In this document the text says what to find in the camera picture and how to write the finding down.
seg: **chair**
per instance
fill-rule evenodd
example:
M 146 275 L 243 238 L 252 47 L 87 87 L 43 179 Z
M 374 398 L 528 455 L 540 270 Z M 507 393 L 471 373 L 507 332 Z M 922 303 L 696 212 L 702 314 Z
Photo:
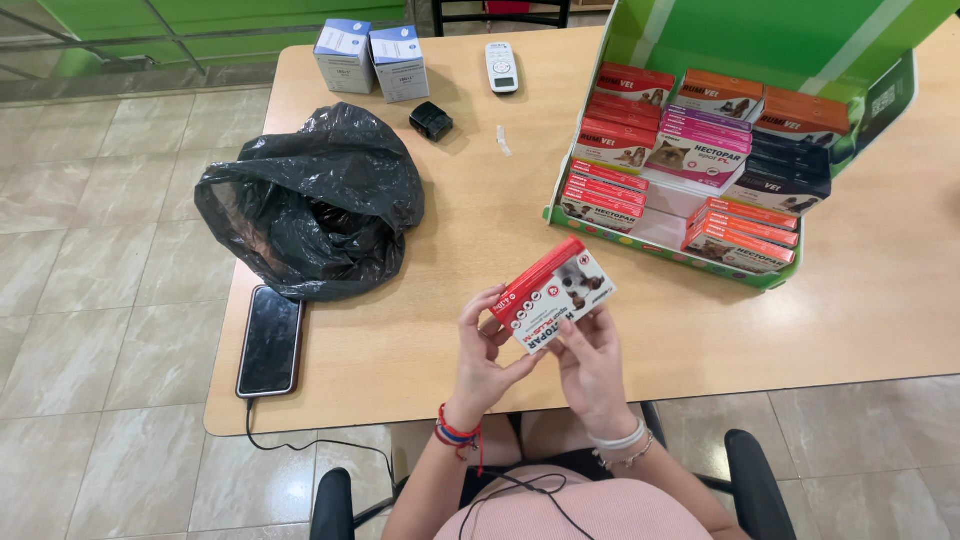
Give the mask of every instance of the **chair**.
M 640 404 L 647 426 L 666 448 L 660 417 L 653 402 Z M 704 485 L 733 495 L 736 520 L 754 540 L 797 540 L 783 496 L 760 443 L 743 430 L 730 430 L 724 437 L 730 481 L 696 475 Z M 320 479 L 314 505 L 310 540 L 354 540 L 353 531 L 383 510 L 393 506 L 407 479 L 397 484 L 394 496 L 353 515 L 350 475 L 333 469 Z
M 511 22 L 528 22 L 532 24 L 542 24 L 556 28 L 566 28 L 566 22 L 570 18 L 570 0 L 536 0 L 532 4 L 544 4 L 547 6 L 558 6 L 560 13 L 558 16 L 551 16 L 554 13 L 530 14 L 530 13 L 479 13 L 470 15 L 444 15 L 444 4 L 454 2 L 467 2 L 468 0 L 430 0 L 433 8 L 433 32 L 436 37 L 444 36 L 444 24 L 447 22 L 476 22 L 476 21 L 494 21 L 505 20 Z M 520 2 L 522 0 L 501 0 L 504 2 Z

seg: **white remote control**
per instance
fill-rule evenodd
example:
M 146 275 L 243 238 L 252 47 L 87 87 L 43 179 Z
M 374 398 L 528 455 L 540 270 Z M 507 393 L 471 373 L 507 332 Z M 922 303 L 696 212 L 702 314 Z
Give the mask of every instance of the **white remote control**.
M 514 49 L 510 43 L 487 43 L 487 74 L 490 88 L 498 94 L 510 94 L 520 88 Z

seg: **black plastic bag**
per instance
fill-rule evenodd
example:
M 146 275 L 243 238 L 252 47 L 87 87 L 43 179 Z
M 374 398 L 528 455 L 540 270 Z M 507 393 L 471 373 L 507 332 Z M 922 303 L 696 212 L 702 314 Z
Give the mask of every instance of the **black plastic bag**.
M 424 195 L 394 130 L 338 103 L 295 134 L 261 136 L 237 162 L 210 165 L 194 202 L 217 241 L 267 285 L 332 302 L 396 276 Z

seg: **qr code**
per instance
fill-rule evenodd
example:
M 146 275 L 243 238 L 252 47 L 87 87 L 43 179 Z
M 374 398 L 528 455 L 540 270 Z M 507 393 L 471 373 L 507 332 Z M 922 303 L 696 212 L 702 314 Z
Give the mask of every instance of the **qr code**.
M 897 99 L 897 85 L 890 86 L 887 88 L 887 91 L 880 94 L 880 97 L 876 98 L 871 104 L 870 113 L 873 118 L 876 118 L 884 109 L 893 105 L 894 100 Z

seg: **red string bracelet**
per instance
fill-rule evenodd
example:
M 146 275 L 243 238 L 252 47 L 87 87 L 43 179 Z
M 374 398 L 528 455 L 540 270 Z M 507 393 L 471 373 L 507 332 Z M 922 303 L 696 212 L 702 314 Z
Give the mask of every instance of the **red string bracelet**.
M 437 414 L 437 425 L 433 428 L 433 433 L 440 439 L 440 442 L 446 444 L 447 446 L 452 446 L 456 448 L 456 455 L 460 458 L 461 461 L 467 461 L 467 458 L 463 455 L 460 455 L 460 451 L 468 446 L 473 446 L 473 448 L 478 448 L 477 440 L 479 439 L 479 448 L 480 448 L 480 467 L 477 469 L 477 477 L 483 475 L 483 433 L 480 431 L 481 426 L 478 425 L 475 430 L 464 433 L 457 431 L 452 428 L 444 418 L 444 407 L 446 404 L 440 405 L 440 411 Z M 444 436 L 441 431 L 443 428 L 447 433 L 453 435 L 457 438 L 469 439 L 465 442 L 454 442 Z

